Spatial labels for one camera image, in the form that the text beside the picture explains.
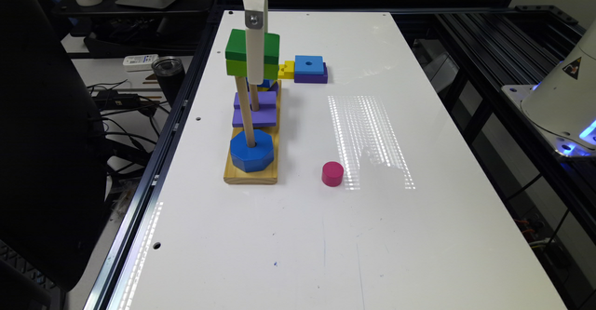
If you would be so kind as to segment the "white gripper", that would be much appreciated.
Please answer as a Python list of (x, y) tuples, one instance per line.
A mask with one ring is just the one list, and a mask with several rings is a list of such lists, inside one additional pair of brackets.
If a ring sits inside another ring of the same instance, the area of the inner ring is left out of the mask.
[(248, 81), (260, 85), (264, 80), (264, 33), (268, 33), (268, 0), (243, 0), (246, 25)]

